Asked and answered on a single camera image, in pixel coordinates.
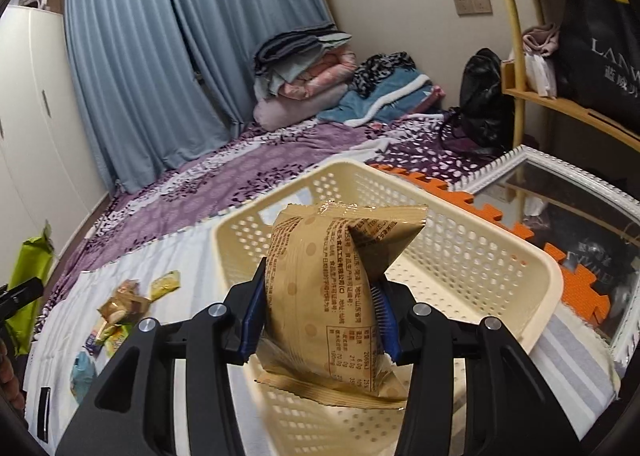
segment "pillow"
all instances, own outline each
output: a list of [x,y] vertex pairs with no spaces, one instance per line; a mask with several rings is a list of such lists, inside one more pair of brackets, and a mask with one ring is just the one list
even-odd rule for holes
[[287,97],[263,99],[254,109],[254,118],[267,131],[286,128],[336,106],[347,89],[347,84],[343,83],[305,100],[293,100]]

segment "black bag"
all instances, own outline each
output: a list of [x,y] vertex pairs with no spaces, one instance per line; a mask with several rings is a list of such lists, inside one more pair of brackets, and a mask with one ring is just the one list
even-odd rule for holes
[[[473,156],[498,156],[511,149],[513,143],[513,97],[502,94],[500,58],[482,48],[466,63],[460,86],[460,107],[446,116],[438,137],[443,149]],[[446,128],[462,128],[480,149],[460,151],[443,143]]]
[[640,132],[640,22],[631,6],[566,0],[553,58],[560,96]]

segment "wardrobe handle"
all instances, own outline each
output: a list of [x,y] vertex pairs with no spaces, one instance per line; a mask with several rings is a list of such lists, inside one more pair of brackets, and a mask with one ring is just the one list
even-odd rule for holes
[[44,100],[44,107],[47,110],[47,115],[51,118],[51,110],[49,109],[49,102],[47,101],[47,94],[42,90],[42,100]]

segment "electrical outlet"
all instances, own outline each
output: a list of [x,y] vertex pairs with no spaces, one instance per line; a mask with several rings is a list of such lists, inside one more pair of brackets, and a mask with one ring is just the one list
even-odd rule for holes
[[475,14],[492,14],[491,0],[471,0]]
[[468,16],[474,13],[474,6],[471,0],[453,0],[456,5],[456,12],[459,16]]

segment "pink blanket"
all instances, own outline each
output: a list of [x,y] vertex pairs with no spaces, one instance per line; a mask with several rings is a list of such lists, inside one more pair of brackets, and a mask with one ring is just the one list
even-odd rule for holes
[[288,99],[308,99],[347,81],[357,67],[356,54],[345,44],[327,52],[293,82],[283,84],[279,93]]

